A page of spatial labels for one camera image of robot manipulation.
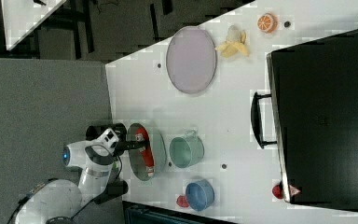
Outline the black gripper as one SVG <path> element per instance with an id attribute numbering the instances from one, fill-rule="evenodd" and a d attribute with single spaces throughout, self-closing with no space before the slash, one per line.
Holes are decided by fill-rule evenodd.
<path id="1" fill-rule="evenodd" d="M 115 146 L 114 155 L 121 156 L 127 150 L 147 147 L 148 142 L 118 142 Z"/>

